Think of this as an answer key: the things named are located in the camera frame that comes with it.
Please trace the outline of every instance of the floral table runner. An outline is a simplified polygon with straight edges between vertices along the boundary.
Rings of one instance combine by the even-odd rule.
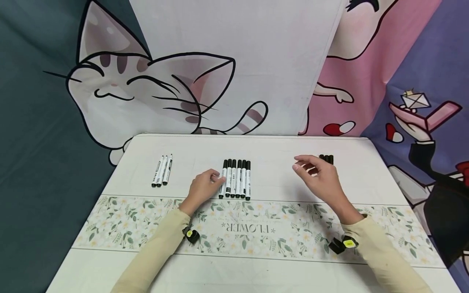
[[[139,251],[160,220],[180,198],[101,196],[72,248]],[[382,226],[412,266],[444,268],[417,218],[408,206],[360,205]],[[178,254],[364,263],[355,249],[336,255],[328,247],[343,230],[323,203],[241,200],[208,201],[192,218],[201,237],[184,241]]]

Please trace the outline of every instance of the cat tail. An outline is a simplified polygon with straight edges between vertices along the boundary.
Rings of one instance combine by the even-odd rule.
[[[226,135],[243,135],[252,132],[259,127],[267,117],[269,107],[263,101],[253,103],[241,116],[238,122],[228,130],[217,130],[201,127],[196,134],[226,134]]]

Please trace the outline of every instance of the white marker pen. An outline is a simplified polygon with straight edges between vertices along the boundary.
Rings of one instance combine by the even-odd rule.
[[[238,160],[238,167],[236,168],[236,198],[241,196],[241,165],[242,161]]]
[[[163,177],[163,185],[168,185],[169,174],[171,174],[171,166],[173,165],[173,154],[169,156],[166,164],[165,176]]]
[[[222,177],[227,177],[227,166],[228,166],[228,160],[224,160],[223,161],[223,171],[221,171],[221,176]],[[227,188],[227,180],[225,180],[225,182],[223,182],[223,185],[220,186],[220,190],[218,192],[218,198],[219,199],[222,199],[223,198],[223,195],[225,194],[225,190]]]
[[[161,165],[163,164],[163,156],[161,156],[161,159],[159,159],[158,166],[156,166],[156,171],[155,171],[155,177],[153,177],[153,181],[151,182],[151,187],[156,187],[156,178],[158,177],[158,174],[161,172]]]
[[[241,191],[239,192],[241,198],[246,196],[246,160],[242,161],[241,166]]]
[[[246,162],[246,200],[251,200],[251,161]]]
[[[163,177],[165,176],[166,165],[168,163],[168,156],[165,156],[163,159],[163,163],[161,164],[161,172],[156,176],[156,186],[161,187],[161,183],[163,182]]]
[[[236,160],[231,160],[231,198],[236,196]]]
[[[227,165],[227,181],[226,181],[225,196],[230,197],[230,194],[231,194],[231,159],[228,160],[228,165]]]

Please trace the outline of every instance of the cat ear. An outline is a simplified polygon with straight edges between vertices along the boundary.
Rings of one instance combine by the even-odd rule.
[[[154,68],[161,77],[174,75],[208,111],[225,93],[233,79],[233,58],[207,53],[183,53],[156,60]]]
[[[83,20],[78,62],[98,52],[137,53],[150,57],[129,29],[105,8],[91,1]]]

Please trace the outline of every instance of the red bow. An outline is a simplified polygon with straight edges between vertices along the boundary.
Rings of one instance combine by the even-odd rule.
[[[456,169],[462,174],[464,184],[469,187],[469,161],[457,164]]]

